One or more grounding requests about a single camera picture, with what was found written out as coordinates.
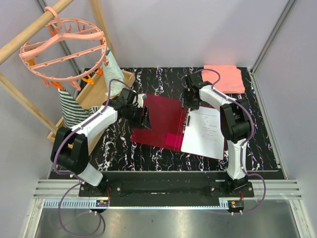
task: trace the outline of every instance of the folded pink towel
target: folded pink towel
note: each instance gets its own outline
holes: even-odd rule
[[[235,65],[204,65],[204,68],[216,70],[221,75],[221,80],[215,85],[223,93],[245,93],[241,71]],[[214,72],[202,71],[203,81],[216,82],[218,75]]]

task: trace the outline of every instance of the wooden tray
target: wooden tray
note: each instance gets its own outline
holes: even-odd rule
[[[131,87],[135,81],[134,73],[127,72],[124,70],[122,72],[124,74],[124,82]],[[76,98],[77,102],[84,109],[89,109],[92,106],[101,106],[103,102],[106,101],[108,98],[108,96],[105,94],[105,92],[108,91],[105,78],[95,73],[95,75],[93,76],[93,80],[95,84],[88,83]],[[58,128],[64,126],[64,118],[61,118],[56,124],[56,126]],[[100,132],[98,135],[96,135],[95,138],[92,139],[92,141],[89,143],[88,145],[89,154],[91,154],[92,150],[96,146],[97,142],[99,141],[103,133],[104,133],[104,130]],[[54,142],[55,134],[51,132],[48,135],[48,139]]]

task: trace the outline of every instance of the red folder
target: red folder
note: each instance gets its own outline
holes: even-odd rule
[[[134,129],[131,141],[180,152],[188,109],[183,109],[176,99],[153,94],[147,97],[144,104],[149,106],[152,130]]]

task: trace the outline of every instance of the open folder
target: open folder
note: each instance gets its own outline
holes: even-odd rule
[[[152,130],[134,129],[132,142],[223,160],[224,138],[216,109],[189,112],[179,100],[152,94],[144,104],[149,106]]]

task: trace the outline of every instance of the marble tabletop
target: marble tabletop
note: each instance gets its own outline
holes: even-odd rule
[[[184,68],[125,68],[135,73],[133,89],[138,93],[155,94],[181,100],[185,82],[182,76],[196,71],[197,67]],[[240,68],[245,94],[230,95],[246,98],[255,125],[255,135],[247,149],[247,170],[277,170],[270,140],[257,102],[257,97],[247,71]],[[133,129],[125,119],[109,126],[91,153],[91,164],[100,171],[222,171],[228,166],[225,145],[224,160],[179,153],[131,142]]]

